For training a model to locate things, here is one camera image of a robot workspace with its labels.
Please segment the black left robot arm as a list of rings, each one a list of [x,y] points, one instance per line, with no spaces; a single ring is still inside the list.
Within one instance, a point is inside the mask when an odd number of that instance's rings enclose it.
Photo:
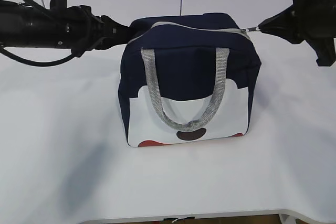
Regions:
[[[19,48],[107,50],[128,43],[135,29],[106,15],[95,16],[89,6],[59,12],[1,1],[1,45]]]

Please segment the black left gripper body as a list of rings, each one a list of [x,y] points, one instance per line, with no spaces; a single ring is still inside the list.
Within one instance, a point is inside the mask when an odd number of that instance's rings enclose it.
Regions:
[[[91,51],[101,40],[103,21],[89,6],[67,8],[50,18],[31,6],[18,5],[15,46]]]

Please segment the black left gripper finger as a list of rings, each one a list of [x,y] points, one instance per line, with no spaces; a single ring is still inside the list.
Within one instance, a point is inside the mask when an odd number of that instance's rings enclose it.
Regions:
[[[108,50],[114,46],[123,45],[123,41],[116,39],[104,39],[95,47],[95,50]]]
[[[106,15],[101,16],[103,21],[103,43],[128,43],[135,35],[135,30],[122,25]]]

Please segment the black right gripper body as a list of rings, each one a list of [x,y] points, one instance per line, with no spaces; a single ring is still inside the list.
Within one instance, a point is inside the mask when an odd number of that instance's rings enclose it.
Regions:
[[[297,33],[317,55],[319,67],[335,63],[335,0],[292,0]]]

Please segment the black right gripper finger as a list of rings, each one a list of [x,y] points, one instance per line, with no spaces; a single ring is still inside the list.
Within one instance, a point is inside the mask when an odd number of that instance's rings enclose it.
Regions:
[[[258,28],[264,34],[280,37],[294,45],[299,44],[298,21],[292,5],[279,14],[265,19]]]

